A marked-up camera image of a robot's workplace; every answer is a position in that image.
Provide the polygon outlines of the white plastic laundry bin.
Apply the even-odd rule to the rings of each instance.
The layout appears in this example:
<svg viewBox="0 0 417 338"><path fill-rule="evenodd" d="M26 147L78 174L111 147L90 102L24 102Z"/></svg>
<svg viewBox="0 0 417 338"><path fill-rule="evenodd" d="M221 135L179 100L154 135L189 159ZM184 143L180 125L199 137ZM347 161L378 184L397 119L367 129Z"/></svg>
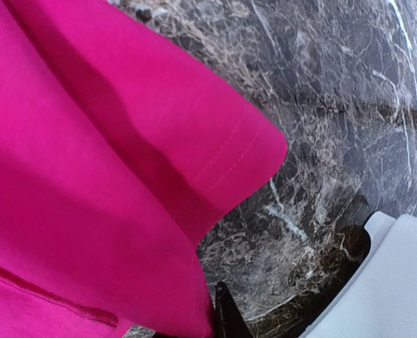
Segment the white plastic laundry bin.
<svg viewBox="0 0 417 338"><path fill-rule="evenodd" d="M417 337L417 218L374 213L371 248L303 337Z"/></svg>

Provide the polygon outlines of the red garment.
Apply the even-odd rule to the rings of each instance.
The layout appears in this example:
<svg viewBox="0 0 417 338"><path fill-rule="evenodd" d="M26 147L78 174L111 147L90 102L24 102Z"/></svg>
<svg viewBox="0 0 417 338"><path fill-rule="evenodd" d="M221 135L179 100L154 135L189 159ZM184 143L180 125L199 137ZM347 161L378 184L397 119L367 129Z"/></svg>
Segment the red garment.
<svg viewBox="0 0 417 338"><path fill-rule="evenodd" d="M286 152L107 2L0 1L0 337L212 337L197 245Z"/></svg>

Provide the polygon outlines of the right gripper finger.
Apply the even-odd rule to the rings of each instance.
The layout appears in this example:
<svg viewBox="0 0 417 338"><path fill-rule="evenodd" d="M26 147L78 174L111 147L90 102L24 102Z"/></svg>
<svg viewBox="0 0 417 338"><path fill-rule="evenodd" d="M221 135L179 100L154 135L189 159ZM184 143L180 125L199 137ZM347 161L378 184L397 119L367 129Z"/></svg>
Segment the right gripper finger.
<svg viewBox="0 0 417 338"><path fill-rule="evenodd" d="M228 286L224 282L216 284L215 297L216 321L214 333L216 338L252 338Z"/></svg>

